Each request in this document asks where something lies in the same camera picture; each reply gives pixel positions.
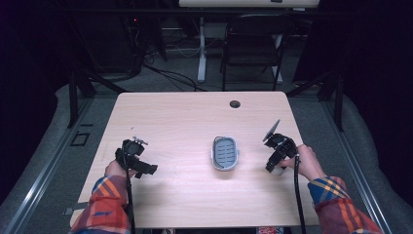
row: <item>black chair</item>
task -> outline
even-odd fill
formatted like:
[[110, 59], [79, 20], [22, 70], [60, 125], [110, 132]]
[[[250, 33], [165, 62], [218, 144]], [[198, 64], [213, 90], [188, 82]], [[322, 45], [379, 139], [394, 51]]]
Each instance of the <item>black chair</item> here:
[[[226, 65], [230, 66], [277, 66], [273, 91], [282, 66], [286, 38], [293, 31], [293, 20], [276, 14], [245, 14], [231, 19], [225, 31], [220, 71], [222, 91], [225, 91]], [[275, 35], [282, 37], [276, 46]]]

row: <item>plaid sleeve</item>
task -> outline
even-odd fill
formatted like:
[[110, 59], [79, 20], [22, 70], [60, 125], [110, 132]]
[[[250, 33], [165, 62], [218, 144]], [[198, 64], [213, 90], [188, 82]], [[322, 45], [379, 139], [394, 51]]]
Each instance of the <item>plaid sleeve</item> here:
[[126, 181], [123, 177], [109, 175], [100, 178], [93, 190], [89, 205], [76, 219], [69, 234], [130, 233]]
[[322, 233], [382, 233], [370, 217], [355, 207], [341, 178], [317, 178], [308, 186]]

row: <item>white desk leg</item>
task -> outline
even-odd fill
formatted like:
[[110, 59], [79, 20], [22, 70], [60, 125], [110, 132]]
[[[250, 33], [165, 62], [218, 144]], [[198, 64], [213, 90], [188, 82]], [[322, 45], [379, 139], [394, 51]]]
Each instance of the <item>white desk leg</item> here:
[[206, 55], [206, 36], [204, 18], [200, 18], [200, 65], [198, 67], [198, 82], [204, 83], [206, 80], [207, 55]]
[[[280, 35], [274, 35], [273, 36], [274, 40], [276, 41], [276, 47], [278, 47], [280, 45], [280, 43], [282, 42], [282, 37]], [[271, 67], [273, 69], [273, 76], [274, 78], [276, 78], [276, 74], [277, 74], [277, 66], [272, 66]], [[279, 74], [279, 79], [277, 80], [277, 84], [282, 84], [282, 73], [280, 72]]]

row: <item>hand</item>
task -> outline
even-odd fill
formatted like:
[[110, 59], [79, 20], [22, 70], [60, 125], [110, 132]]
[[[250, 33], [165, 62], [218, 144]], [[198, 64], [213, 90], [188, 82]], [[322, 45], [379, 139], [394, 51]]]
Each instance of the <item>hand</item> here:
[[[135, 174], [137, 174], [137, 171], [135, 170], [129, 170], [129, 175], [130, 177], [133, 177]], [[124, 178], [127, 177], [127, 173], [125, 172], [125, 169], [119, 165], [119, 163], [116, 160], [113, 160], [112, 162], [109, 163], [109, 165], [106, 167], [105, 176], [122, 176]]]
[[[300, 154], [300, 166], [298, 173], [307, 178], [307, 180], [313, 180], [320, 177], [326, 177], [325, 172], [322, 170], [316, 153], [313, 149], [305, 144], [297, 147]], [[295, 156], [291, 159], [282, 160], [279, 162], [280, 167], [294, 168]]]

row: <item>table top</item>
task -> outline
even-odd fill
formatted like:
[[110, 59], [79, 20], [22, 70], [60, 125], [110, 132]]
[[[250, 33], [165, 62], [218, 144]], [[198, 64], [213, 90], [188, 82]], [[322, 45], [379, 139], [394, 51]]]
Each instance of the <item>table top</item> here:
[[[236, 100], [238, 108], [230, 106]], [[153, 175], [132, 178], [138, 228], [253, 227], [299, 225], [293, 170], [265, 170], [274, 152], [262, 139], [281, 119], [276, 133], [302, 143], [282, 92], [126, 93], [119, 95], [79, 197], [89, 201], [94, 183], [115, 158], [124, 139], [148, 142], [139, 157], [158, 165]], [[211, 160], [215, 137], [232, 137], [240, 151], [229, 172]], [[299, 177], [306, 224], [319, 224]], [[71, 225], [81, 211], [76, 211]]]
[[179, 0], [180, 7], [198, 8], [316, 8], [319, 0]]

